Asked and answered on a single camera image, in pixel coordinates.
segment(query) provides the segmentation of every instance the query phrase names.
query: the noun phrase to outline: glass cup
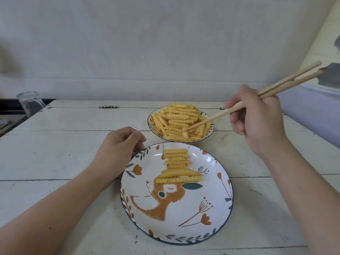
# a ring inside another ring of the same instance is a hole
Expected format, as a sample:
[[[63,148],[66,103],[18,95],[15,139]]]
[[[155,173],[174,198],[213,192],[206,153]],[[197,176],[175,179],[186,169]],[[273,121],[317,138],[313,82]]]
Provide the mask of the glass cup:
[[[28,91],[17,94],[17,98],[22,108],[25,110],[28,118],[46,107],[44,102],[39,97],[39,93],[36,91]]]

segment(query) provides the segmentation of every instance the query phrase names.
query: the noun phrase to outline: white wooden table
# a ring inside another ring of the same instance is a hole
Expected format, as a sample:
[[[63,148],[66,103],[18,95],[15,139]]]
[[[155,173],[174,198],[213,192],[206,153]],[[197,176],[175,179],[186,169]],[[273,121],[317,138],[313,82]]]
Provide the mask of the white wooden table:
[[[147,117],[169,102],[53,101],[0,139],[0,226],[80,173],[109,131],[132,126],[162,142]],[[195,103],[213,115],[224,103]],[[100,109],[99,106],[118,106]],[[287,135],[308,161],[340,190],[340,150],[284,116]],[[269,172],[236,135],[229,117],[197,144],[217,158],[232,178],[235,204],[214,237],[190,246],[150,239],[122,209],[119,180],[105,190],[77,224],[58,254],[308,254],[305,241]]]

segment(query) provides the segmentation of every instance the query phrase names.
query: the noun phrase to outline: stacked french fries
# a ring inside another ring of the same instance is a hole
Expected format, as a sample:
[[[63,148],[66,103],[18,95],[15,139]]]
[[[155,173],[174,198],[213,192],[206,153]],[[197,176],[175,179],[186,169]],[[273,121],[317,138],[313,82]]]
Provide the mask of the stacked french fries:
[[[166,183],[187,183],[200,182],[202,177],[198,171],[186,168],[191,163],[188,158],[187,149],[165,149],[164,158],[167,158],[166,164],[168,169],[156,177],[156,184]]]
[[[211,122],[202,124],[188,132],[183,130],[206,119],[198,113],[196,106],[179,103],[170,104],[167,108],[151,114],[151,124],[154,131],[160,137],[178,142],[192,142],[203,139],[211,128]]]

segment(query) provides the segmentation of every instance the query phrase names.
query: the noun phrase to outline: white ceramic bowl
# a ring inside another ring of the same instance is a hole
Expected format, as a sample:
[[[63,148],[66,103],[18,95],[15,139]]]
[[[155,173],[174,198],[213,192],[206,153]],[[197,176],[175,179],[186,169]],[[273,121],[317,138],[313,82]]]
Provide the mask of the white ceramic bowl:
[[[160,112],[160,110],[161,109],[165,109],[165,108],[167,108],[167,106],[165,106],[165,107],[161,107],[161,108],[158,108],[158,109],[156,109],[155,111],[153,111],[152,112],[152,114],[155,114],[156,112]],[[209,118],[209,116],[206,114],[206,113],[204,113],[204,112],[202,112],[201,110],[198,110],[198,112],[200,113],[200,115],[203,115],[203,116],[205,116],[206,118]],[[168,139],[166,139],[166,138],[164,138],[164,137],[161,137],[161,136],[159,136],[156,132],[155,132],[155,130],[153,129],[153,127],[152,127],[152,124],[151,124],[151,114],[149,115],[149,117],[148,117],[148,126],[149,126],[149,128],[150,128],[150,130],[153,132],[153,133],[155,133],[158,137],[160,137],[160,138],[162,138],[162,139],[164,139],[164,140],[167,140],[167,141],[169,141]],[[189,144],[193,144],[193,143],[197,143],[197,142],[200,142],[200,141],[202,141],[202,140],[204,140],[204,139],[206,139],[207,137],[209,137],[211,134],[212,134],[212,132],[214,131],[214,129],[215,129],[215,125],[214,125],[214,122],[213,121],[211,121],[211,127],[210,127],[210,130],[208,131],[208,133],[206,134],[206,136],[205,137],[203,137],[202,139],[200,139],[200,140],[197,140],[197,141],[191,141],[191,142],[187,142],[187,143],[189,143]]]
[[[155,184],[166,169],[164,149],[188,149],[188,167],[201,182]],[[138,153],[126,167],[121,201],[131,221],[146,235],[163,243],[191,245],[214,236],[227,222],[234,202],[231,181],[223,166],[193,145],[164,142]]]

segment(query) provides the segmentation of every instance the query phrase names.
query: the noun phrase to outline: chopstick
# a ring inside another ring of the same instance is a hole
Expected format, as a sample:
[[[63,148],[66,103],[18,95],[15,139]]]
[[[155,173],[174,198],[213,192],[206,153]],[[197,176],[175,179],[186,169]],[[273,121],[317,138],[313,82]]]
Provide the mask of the chopstick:
[[[321,61],[317,61],[314,64],[311,64],[310,66],[308,66],[308,67],[306,67],[306,68],[304,68],[304,69],[302,69],[302,70],[300,70],[300,71],[298,71],[298,72],[296,72],[296,73],[294,73],[294,74],[284,78],[283,80],[278,81],[278,82],[274,83],[273,85],[270,85],[269,87],[259,91],[259,93],[258,93],[259,97],[261,99],[264,99],[264,98],[268,98],[268,97],[274,96],[274,95],[279,94],[279,93],[281,93],[281,92],[283,92],[283,91],[285,91],[287,89],[290,89],[292,87],[295,87],[297,85],[300,85],[300,84],[302,84],[302,83],[304,83],[306,81],[309,81],[309,80],[311,80],[313,78],[316,78],[316,77],[322,75],[323,71],[320,70],[320,71],[317,71],[317,72],[312,73],[310,75],[307,75],[307,76],[305,76],[305,77],[303,77],[301,79],[298,79],[296,81],[292,81],[292,82],[288,83],[287,85],[285,85],[285,86],[283,86],[281,88],[277,88],[278,86],[282,85],[283,83],[286,83],[287,81],[290,81],[290,80],[294,79],[295,77],[300,76],[300,75],[302,75],[302,74],[312,70],[313,68],[315,68],[315,67],[317,67],[319,65],[321,65]],[[207,122],[216,120],[216,119],[218,119],[218,118],[220,118],[222,116],[228,115],[228,114],[230,114],[232,112],[235,112],[237,110],[240,110],[240,109],[242,109],[244,107],[245,107],[244,104],[242,103],[242,101],[240,101],[237,104],[235,104],[233,107],[231,107],[229,109],[226,109],[226,110],[224,110],[222,112],[219,112],[219,113],[211,116],[210,118],[208,118],[208,119],[206,119],[206,120],[204,120],[202,122],[194,124],[193,126],[190,126],[190,127],[186,128],[184,131],[189,131],[191,129],[197,128],[198,126],[200,126],[202,124],[206,124]]]

